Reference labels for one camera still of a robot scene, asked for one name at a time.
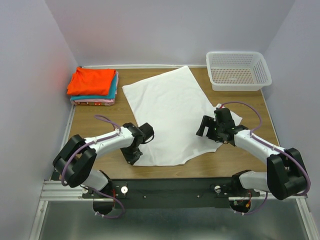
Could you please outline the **white t shirt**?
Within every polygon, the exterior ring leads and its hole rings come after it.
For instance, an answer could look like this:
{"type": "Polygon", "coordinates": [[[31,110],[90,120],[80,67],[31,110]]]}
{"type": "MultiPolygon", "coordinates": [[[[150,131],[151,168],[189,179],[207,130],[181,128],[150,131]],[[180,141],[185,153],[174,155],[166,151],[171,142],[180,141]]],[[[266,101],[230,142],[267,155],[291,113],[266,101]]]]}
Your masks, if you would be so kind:
{"type": "Polygon", "coordinates": [[[213,106],[188,66],[140,80],[122,88],[138,126],[153,127],[154,139],[139,149],[134,166],[178,166],[221,146],[196,135],[213,106]]]}

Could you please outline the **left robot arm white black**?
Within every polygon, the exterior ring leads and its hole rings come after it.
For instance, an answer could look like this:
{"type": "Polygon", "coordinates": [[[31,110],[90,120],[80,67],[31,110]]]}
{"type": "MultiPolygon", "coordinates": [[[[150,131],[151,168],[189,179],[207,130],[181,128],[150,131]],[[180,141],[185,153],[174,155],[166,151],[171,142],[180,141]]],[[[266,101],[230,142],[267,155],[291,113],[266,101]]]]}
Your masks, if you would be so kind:
{"type": "Polygon", "coordinates": [[[85,186],[92,189],[99,197],[107,197],[112,191],[112,180],[101,170],[93,170],[96,159],[120,150],[126,162],[136,163],[143,155],[140,145],[154,139],[153,127],[145,123],[135,126],[125,123],[119,126],[112,123],[114,131],[83,138],[76,134],[72,136],[53,160],[54,169],[61,176],[61,184],[75,188],[85,186]]]}

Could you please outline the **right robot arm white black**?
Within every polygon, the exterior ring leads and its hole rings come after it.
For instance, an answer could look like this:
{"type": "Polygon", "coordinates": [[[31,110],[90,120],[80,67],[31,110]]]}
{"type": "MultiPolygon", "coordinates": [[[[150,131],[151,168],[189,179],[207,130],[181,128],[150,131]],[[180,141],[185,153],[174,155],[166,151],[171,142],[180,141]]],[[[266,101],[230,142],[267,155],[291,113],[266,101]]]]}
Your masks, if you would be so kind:
{"type": "Polygon", "coordinates": [[[236,196],[258,190],[284,200],[310,190],[311,181],[300,152],[271,144],[244,125],[236,125],[228,108],[217,108],[213,117],[203,116],[196,135],[241,148],[265,163],[266,172],[244,170],[232,176],[230,191],[236,196]]]}

